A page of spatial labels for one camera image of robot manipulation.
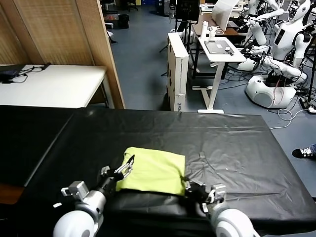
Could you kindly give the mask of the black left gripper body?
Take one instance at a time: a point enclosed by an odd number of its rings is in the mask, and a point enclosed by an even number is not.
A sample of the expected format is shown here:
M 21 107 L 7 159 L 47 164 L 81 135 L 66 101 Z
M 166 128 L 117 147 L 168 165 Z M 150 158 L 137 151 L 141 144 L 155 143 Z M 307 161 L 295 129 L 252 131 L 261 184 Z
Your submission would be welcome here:
M 117 182 L 123 179 L 124 175 L 121 172 L 114 173 L 111 171 L 103 174 L 97 183 L 97 191 L 100 191 L 105 196 L 111 196 L 115 192 Z

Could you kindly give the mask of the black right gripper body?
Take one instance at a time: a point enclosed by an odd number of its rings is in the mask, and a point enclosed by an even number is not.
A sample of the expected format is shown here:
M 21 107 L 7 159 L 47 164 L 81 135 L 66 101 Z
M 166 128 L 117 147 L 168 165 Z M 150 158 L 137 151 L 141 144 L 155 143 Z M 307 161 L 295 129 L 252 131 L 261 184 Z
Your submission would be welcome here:
M 201 182 L 189 182 L 189 198 L 199 204 L 210 203 L 210 192 L 206 190 L 206 185 Z

